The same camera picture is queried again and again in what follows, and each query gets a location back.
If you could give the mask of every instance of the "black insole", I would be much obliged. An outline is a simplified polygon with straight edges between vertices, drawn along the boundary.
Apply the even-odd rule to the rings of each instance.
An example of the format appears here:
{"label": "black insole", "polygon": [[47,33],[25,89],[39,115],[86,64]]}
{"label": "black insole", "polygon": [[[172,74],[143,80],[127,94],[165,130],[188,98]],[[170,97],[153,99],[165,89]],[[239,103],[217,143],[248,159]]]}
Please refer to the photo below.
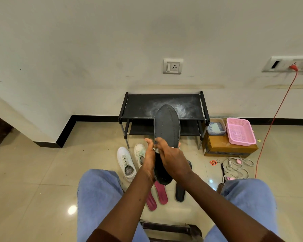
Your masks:
{"label": "black insole", "polygon": [[176,192],[175,192],[175,199],[178,201],[178,202],[183,202],[184,201],[184,196],[185,196],[185,190],[179,185],[179,184],[176,184]]}
{"label": "black insole", "polygon": [[[161,137],[166,140],[168,146],[177,148],[180,130],[180,120],[174,108],[170,105],[160,107],[154,117],[155,138]],[[156,154],[154,175],[156,181],[163,185],[167,185],[173,180],[165,170],[159,154]]]}

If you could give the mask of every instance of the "cardboard box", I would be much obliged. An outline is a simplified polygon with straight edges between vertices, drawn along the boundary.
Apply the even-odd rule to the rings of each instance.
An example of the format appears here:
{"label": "cardboard box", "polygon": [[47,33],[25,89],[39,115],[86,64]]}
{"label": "cardboard box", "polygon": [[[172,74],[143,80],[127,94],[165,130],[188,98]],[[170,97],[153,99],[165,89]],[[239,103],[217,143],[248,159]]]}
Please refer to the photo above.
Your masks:
{"label": "cardboard box", "polygon": [[256,144],[250,146],[242,146],[229,143],[228,135],[223,136],[210,136],[206,132],[202,141],[203,153],[205,156],[216,157],[248,157],[251,153],[255,152],[258,147]]}

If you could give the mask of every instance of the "jeans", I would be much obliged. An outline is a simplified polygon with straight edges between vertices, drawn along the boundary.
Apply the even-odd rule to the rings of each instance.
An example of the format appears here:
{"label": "jeans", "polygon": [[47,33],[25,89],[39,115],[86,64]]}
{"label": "jeans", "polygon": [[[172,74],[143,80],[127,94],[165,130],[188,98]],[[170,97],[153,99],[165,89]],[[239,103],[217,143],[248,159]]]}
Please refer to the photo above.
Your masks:
{"label": "jeans", "polygon": [[[84,242],[108,215],[123,195],[120,180],[114,171],[90,169],[83,174],[77,190],[77,241]],[[259,179],[227,181],[221,195],[267,229],[278,234],[276,202],[266,183]],[[140,223],[133,242],[149,241]],[[205,241],[227,241],[217,226]]]}

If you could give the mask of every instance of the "pink basket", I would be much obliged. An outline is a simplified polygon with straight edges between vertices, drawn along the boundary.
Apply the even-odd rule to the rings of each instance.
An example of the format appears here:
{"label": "pink basket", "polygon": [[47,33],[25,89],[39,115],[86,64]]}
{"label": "pink basket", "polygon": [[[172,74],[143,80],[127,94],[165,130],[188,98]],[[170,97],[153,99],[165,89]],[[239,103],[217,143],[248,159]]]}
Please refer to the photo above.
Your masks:
{"label": "pink basket", "polygon": [[227,118],[226,126],[231,144],[249,146],[256,143],[255,135],[249,121],[238,118]]}

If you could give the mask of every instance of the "sleeve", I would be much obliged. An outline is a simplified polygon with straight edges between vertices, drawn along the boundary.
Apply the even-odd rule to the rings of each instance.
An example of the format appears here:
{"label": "sleeve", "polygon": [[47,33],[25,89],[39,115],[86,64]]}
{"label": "sleeve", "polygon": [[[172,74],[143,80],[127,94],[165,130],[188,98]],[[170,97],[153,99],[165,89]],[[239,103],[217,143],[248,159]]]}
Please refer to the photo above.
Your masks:
{"label": "sleeve", "polygon": [[272,231],[269,231],[265,237],[261,240],[261,242],[284,242],[280,237],[274,234]]}
{"label": "sleeve", "polygon": [[121,242],[115,236],[99,228],[94,229],[92,234],[89,236],[87,240],[87,242],[104,242],[104,241]]}

